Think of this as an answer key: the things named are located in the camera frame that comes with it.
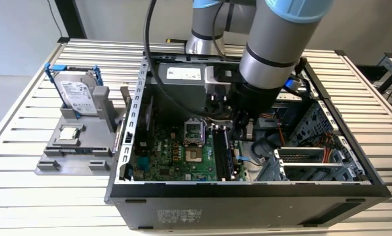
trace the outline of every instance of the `power supply label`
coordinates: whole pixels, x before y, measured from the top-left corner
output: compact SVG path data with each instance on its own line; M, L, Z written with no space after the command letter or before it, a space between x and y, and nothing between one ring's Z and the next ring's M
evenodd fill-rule
M160 223L199 223L202 209L159 209L158 219Z
M167 79L202 80L202 70L200 68L170 67L167 70Z
M88 86L83 82L62 81L60 83L72 109L82 115L96 115Z

